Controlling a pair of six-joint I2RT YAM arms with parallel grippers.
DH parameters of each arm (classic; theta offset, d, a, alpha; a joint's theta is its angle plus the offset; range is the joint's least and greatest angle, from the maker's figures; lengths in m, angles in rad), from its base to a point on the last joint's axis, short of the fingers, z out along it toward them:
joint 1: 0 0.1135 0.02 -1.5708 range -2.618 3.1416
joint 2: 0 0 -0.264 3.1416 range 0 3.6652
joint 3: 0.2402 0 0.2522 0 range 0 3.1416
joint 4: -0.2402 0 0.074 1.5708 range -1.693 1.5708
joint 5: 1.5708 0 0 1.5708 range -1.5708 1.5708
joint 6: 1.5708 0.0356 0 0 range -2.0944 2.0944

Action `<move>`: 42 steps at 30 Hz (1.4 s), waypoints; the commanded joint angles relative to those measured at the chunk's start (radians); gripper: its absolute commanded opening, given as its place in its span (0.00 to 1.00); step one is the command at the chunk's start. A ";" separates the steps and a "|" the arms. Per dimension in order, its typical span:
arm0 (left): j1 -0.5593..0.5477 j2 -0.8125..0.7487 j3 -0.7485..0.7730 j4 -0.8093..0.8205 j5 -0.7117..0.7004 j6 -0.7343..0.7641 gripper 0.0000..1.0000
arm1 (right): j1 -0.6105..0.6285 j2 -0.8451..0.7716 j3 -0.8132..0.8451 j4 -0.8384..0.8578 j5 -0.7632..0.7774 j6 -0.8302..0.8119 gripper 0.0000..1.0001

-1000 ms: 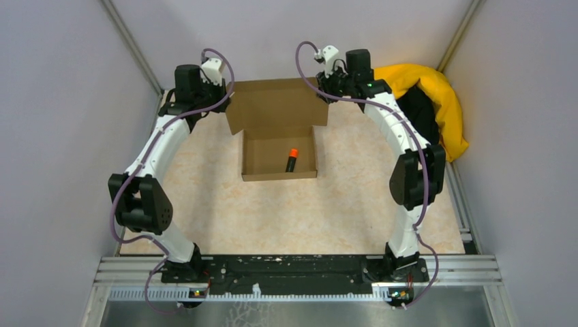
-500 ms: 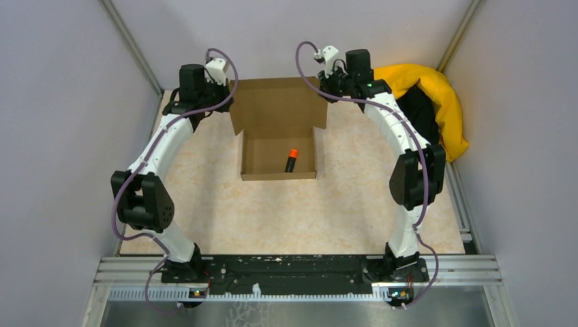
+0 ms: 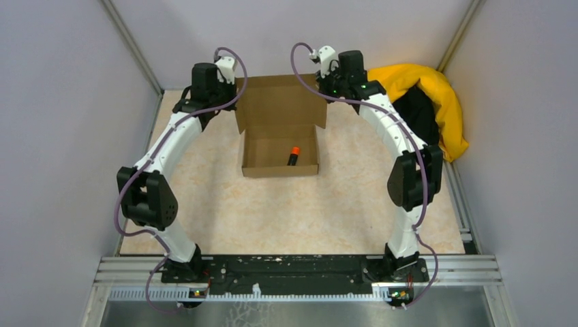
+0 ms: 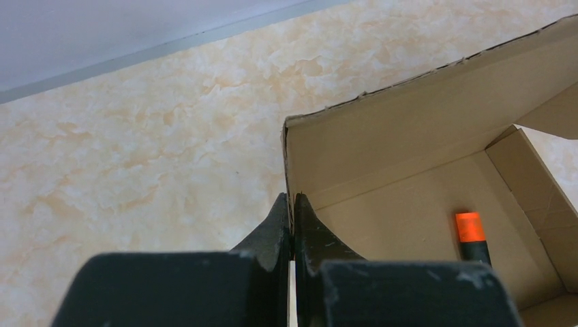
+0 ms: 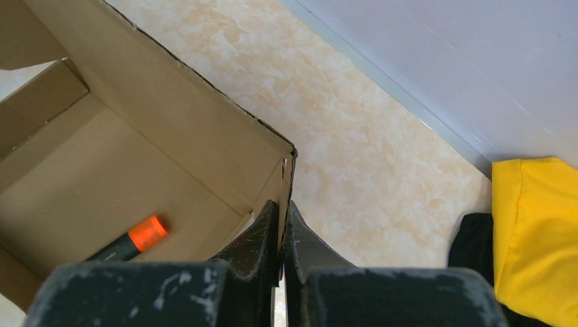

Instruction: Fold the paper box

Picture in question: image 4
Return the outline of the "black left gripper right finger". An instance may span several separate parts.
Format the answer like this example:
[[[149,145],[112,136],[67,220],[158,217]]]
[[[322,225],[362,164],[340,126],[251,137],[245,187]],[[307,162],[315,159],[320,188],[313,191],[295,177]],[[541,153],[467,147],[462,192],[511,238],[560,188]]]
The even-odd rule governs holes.
[[[484,264],[367,260],[294,200],[296,311],[300,326],[521,326]]]

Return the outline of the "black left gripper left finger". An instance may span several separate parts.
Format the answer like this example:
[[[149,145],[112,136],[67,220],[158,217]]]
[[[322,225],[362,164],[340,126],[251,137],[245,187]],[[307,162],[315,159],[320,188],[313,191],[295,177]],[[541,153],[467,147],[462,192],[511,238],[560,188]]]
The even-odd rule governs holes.
[[[114,252],[77,272],[53,326],[287,326],[286,194],[229,251]]]

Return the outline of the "brown cardboard box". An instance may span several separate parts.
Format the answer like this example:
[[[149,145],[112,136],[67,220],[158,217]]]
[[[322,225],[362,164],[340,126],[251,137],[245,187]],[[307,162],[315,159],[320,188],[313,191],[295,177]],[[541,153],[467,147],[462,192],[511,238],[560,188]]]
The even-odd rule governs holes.
[[[284,124],[291,230],[371,261],[466,262],[478,212],[521,326],[577,325],[577,17]]]

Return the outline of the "orange black marker pen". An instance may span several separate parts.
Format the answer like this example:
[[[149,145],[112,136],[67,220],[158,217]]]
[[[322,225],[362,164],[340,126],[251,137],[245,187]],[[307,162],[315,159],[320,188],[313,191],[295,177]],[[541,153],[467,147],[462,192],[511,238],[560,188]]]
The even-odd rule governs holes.
[[[462,258],[491,266],[487,240],[479,213],[456,213],[455,222]]]

